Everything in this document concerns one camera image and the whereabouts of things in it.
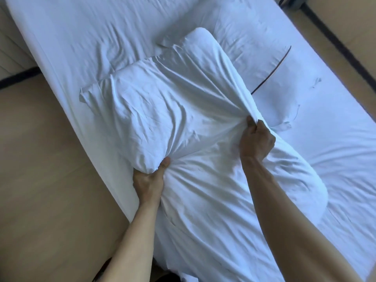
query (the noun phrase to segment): hand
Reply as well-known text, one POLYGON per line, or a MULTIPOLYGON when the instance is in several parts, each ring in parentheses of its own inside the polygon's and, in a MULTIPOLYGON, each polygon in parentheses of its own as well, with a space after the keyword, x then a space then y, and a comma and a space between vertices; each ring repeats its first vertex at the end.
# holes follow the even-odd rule
POLYGON ((260 119, 256 125, 253 118, 248 116, 247 124, 240 140, 240 159, 256 159, 261 162, 274 147, 276 138, 260 119))
POLYGON ((159 205, 164 187, 163 174, 169 165, 170 158, 166 157, 152 174, 145 174, 133 169, 133 187, 136 190, 140 205, 159 205))

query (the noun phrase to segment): pillowcase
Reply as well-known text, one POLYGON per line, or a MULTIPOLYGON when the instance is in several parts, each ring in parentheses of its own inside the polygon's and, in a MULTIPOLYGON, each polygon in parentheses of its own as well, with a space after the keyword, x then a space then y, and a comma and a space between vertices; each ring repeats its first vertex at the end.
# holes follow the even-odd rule
POLYGON ((240 0, 202 0, 157 43, 171 47, 197 27, 207 29, 221 45, 266 122, 275 130, 289 128, 302 101, 300 94, 318 79, 308 61, 278 41, 255 9, 240 0))
MULTIPOLYGON (((246 116, 263 119, 213 36, 197 28, 160 56, 135 62, 81 91, 121 154, 142 172, 172 158, 164 174, 157 237, 161 265, 202 281, 280 275, 258 224, 239 158, 246 116), (170 256, 173 245, 183 258, 170 256), (260 268, 260 261, 267 264, 260 268)), ((327 191, 281 137, 263 161, 298 208, 317 224, 327 191)))

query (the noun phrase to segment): floor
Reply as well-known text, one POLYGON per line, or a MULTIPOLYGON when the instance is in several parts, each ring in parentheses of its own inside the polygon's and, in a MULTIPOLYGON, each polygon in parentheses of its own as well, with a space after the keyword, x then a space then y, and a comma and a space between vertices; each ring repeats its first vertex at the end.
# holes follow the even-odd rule
MULTIPOLYGON (((289 16, 376 119, 376 93, 302 12, 289 16)), ((0 118, 1 280, 90 282, 127 219, 42 75, 0 92, 0 118)))

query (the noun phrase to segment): white fabric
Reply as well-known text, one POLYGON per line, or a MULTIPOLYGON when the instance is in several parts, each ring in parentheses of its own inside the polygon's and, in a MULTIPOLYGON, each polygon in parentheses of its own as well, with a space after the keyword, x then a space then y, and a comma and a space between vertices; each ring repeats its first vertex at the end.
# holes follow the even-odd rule
POLYGON ((267 19, 260 20, 256 7, 241 0, 202 0, 163 33, 158 43, 171 47, 197 27, 213 34, 247 89, 254 91, 256 105, 269 126, 275 130, 290 128, 304 99, 301 95, 320 82, 309 58, 302 58, 294 45, 288 52, 291 43, 276 38, 267 19))
MULTIPOLYGON (((79 102, 80 88, 157 55, 155 38, 196 1, 7 0, 82 146, 130 220, 138 200, 128 163, 105 140, 90 109, 79 102)), ((254 6, 276 38, 297 47, 302 59, 312 59, 320 72, 322 82, 306 95, 309 99, 300 106, 293 127, 280 136, 325 183, 329 203, 318 227, 365 280, 376 263, 376 124, 274 0, 243 1, 254 6)), ((267 273, 268 263, 260 262, 258 271, 267 273)))
MULTIPOLYGON (((206 29, 196 28, 162 55, 117 71, 81 96, 134 168, 150 173, 171 157, 159 213, 167 220, 159 227, 172 244, 163 241, 162 249, 174 245, 204 282, 264 281, 267 276, 254 276, 259 261, 269 261, 268 271, 278 275, 238 149, 247 115, 264 119, 206 29)), ((327 205, 326 187, 297 152, 272 134, 275 147, 263 164, 317 224, 327 205)), ((163 263, 174 261, 166 255, 163 263)))

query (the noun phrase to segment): person's left hand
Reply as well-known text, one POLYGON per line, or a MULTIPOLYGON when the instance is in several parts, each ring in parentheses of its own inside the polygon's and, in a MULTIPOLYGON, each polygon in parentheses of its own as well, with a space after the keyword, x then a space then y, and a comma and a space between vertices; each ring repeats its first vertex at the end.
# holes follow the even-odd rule
POLYGON ((140 205, 159 205, 164 187, 163 174, 169 165, 170 158, 166 157, 152 174, 145 174, 133 169, 133 187, 136 190, 140 205))

